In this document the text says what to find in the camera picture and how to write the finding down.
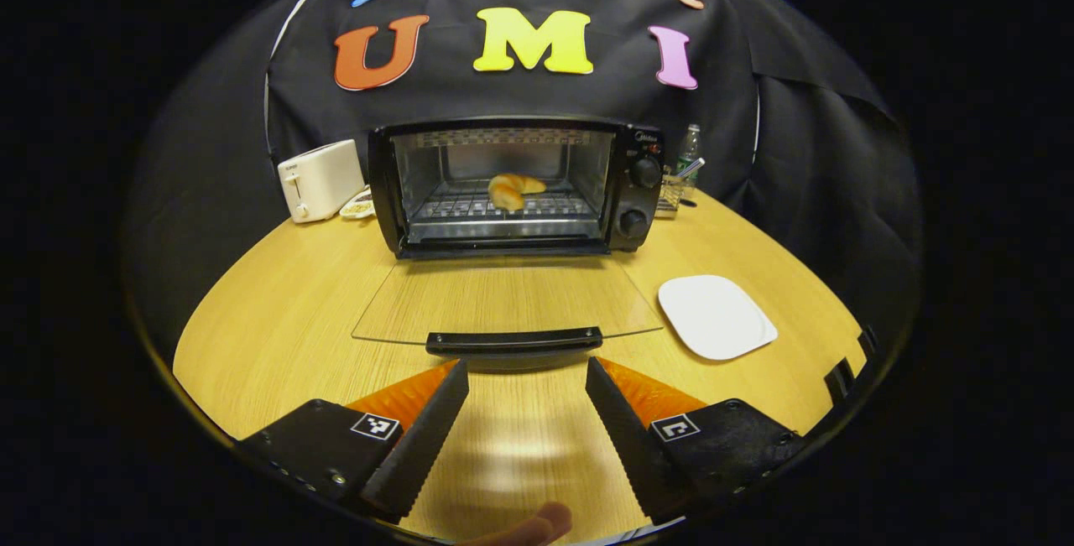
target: finger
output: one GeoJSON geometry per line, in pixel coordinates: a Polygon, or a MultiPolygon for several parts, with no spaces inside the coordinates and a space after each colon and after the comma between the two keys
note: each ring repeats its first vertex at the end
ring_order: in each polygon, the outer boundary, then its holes
{"type": "Polygon", "coordinates": [[[459,542],[455,546],[540,546],[555,540],[552,523],[548,519],[529,517],[499,533],[482,535],[469,542],[459,542]]]}
{"type": "Polygon", "coordinates": [[[560,502],[546,502],[534,516],[540,519],[546,519],[548,522],[552,523],[552,535],[549,537],[549,542],[554,542],[570,531],[570,508],[568,508],[565,504],[560,502]]]}

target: white toaster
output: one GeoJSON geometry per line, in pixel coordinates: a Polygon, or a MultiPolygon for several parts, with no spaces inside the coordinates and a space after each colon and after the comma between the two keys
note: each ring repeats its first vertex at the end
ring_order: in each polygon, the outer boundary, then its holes
{"type": "Polygon", "coordinates": [[[294,222],[326,219],[365,187],[352,139],[310,149],[276,169],[294,222]]]}

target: oven control panel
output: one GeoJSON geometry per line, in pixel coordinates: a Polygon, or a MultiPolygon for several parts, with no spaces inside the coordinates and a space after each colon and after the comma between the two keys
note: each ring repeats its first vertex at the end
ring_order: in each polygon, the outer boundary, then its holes
{"type": "Polygon", "coordinates": [[[664,178],[664,135],[657,129],[628,125],[621,138],[625,166],[616,179],[609,245],[633,250],[645,241],[656,212],[664,178]]]}

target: orange letter u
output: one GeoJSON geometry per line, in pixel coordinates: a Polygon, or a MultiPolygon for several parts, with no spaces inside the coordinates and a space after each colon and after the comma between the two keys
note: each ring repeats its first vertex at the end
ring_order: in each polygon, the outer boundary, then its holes
{"type": "Polygon", "coordinates": [[[392,21],[388,27],[395,30],[395,48],[392,58],[380,68],[365,68],[365,49],[369,39],[377,32],[376,26],[366,26],[340,34],[335,44],[339,48],[336,56],[335,78],[340,87],[360,91],[387,85],[398,78],[413,64],[418,49],[418,29],[429,21],[427,15],[411,15],[392,21]]]}

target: oven rack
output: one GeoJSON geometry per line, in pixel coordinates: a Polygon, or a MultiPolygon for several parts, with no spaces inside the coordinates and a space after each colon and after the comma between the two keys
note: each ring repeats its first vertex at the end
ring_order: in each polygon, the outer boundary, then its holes
{"type": "Polygon", "coordinates": [[[489,199],[488,179],[445,182],[418,206],[411,222],[479,220],[595,219],[597,213],[566,179],[546,182],[541,193],[523,196],[522,210],[496,209],[489,199]]]}

